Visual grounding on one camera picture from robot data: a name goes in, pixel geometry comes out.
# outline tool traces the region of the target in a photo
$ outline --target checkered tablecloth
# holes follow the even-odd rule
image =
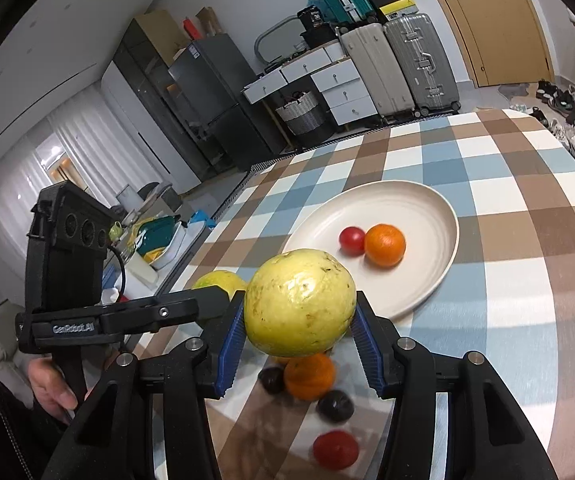
[[[559,477],[575,479],[575,161],[531,117],[512,110],[463,114],[281,160],[251,179],[173,290],[216,268],[249,280],[314,209],[378,180],[432,186],[453,205],[461,229],[445,281],[423,306],[397,320],[399,332],[433,352],[486,354]],[[160,354],[199,332],[189,324],[147,334],[136,352]],[[338,343],[331,357],[338,367],[336,387],[355,401],[355,415],[343,428],[360,443],[358,462],[334,473],[312,463],[311,445],[331,425],[316,414],[315,404],[266,394],[256,375],[267,356],[248,342],[234,386],[208,406],[224,479],[376,477],[392,402],[367,387],[351,339]],[[436,479],[443,478],[446,427],[447,399],[439,394]],[[156,464],[164,476],[161,446]]]

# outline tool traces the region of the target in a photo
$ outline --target white drawer cabinet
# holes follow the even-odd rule
[[[325,52],[325,49],[319,48],[310,52],[310,54],[297,57],[287,65],[283,65],[280,70],[287,82],[292,83],[292,81],[328,66],[330,63],[330,57]]]
[[[344,105],[350,101],[356,101],[368,96],[367,88],[361,79],[354,79],[349,83],[344,83],[323,92],[323,97],[330,108]]]
[[[244,90],[244,95],[251,104],[254,104],[264,97],[267,97],[272,92],[276,92],[284,86],[287,86],[287,84],[288,82],[283,77],[281,71],[277,68],[254,83],[248,85]]]
[[[341,41],[334,41],[334,43],[326,46],[325,52],[328,53],[328,56],[330,56],[330,60],[333,63],[346,57],[343,46],[341,46]]]
[[[332,65],[331,67],[312,74],[312,80],[319,92],[333,88],[348,81],[360,79],[359,71],[351,59]]]
[[[372,102],[372,97],[362,97],[356,101],[336,106],[331,109],[334,120],[341,126],[341,124],[351,123],[363,117],[370,117],[376,114],[376,108]]]

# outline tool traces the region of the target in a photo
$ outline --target plate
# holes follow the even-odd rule
[[[339,234],[348,226],[368,231],[392,224],[405,235],[400,264],[375,267],[365,256],[346,256]],[[320,249],[349,270],[377,316],[396,319],[423,303],[445,278],[458,249],[456,213],[431,187],[404,180],[363,184],[328,200],[288,239],[284,251]]]

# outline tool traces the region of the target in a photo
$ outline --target white curtain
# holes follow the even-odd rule
[[[106,206],[127,184],[136,191],[162,177],[108,108],[97,84],[57,107],[48,120],[93,194]]]
[[[30,209],[39,191],[52,184],[34,149],[24,136],[0,160],[0,293],[19,305],[24,305]]]

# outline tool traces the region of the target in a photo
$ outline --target luggage handle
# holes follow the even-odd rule
[[[437,64],[434,63],[434,58],[432,57],[432,54],[430,54],[429,52],[421,52],[421,56],[427,57],[427,59],[429,60],[429,64],[431,66],[428,72],[434,74],[437,71]]]

